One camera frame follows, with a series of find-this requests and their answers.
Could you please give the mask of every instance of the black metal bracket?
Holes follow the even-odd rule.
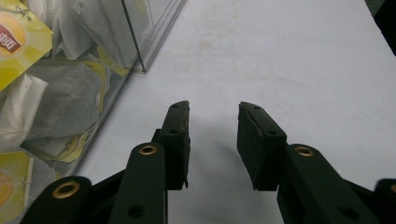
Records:
[[[22,224],[167,223],[167,191],[187,182],[189,103],[171,105],[150,143],[132,150],[127,167],[92,186],[69,176],[49,185]],[[285,132],[260,107],[239,106],[237,148],[257,190],[277,190],[287,224],[395,223],[396,179],[370,191],[344,180],[318,150],[288,145]]]
[[[384,0],[374,16],[374,20],[382,35],[387,40],[393,54],[396,55],[396,1]]]
[[[237,147],[257,190],[277,192],[287,224],[395,223],[396,179],[374,192],[345,181],[320,152],[288,145],[285,132],[260,107],[239,106]]]
[[[187,182],[189,102],[169,107],[150,143],[135,147],[125,170],[92,186],[81,176],[50,184],[21,224],[167,223],[167,191]]]

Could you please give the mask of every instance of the white table surface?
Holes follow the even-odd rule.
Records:
[[[77,175],[125,168],[191,104],[190,187],[169,191],[169,223],[283,223],[253,191],[236,149],[238,104],[262,106],[288,143],[322,152],[373,189],[396,174],[396,60],[363,0],[188,0],[146,75],[134,74]]]

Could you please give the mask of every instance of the lemon graphic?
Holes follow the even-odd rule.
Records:
[[[0,207],[8,201],[13,190],[12,178],[0,171]]]

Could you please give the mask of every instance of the lipton tea bag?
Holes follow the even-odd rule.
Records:
[[[51,35],[19,0],[0,0],[0,91],[52,48]]]

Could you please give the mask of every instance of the yellow tea bag packet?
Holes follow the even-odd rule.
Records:
[[[22,151],[0,153],[0,223],[17,217],[28,203],[33,158]]]
[[[52,48],[51,35],[19,0],[0,0],[0,91]]]

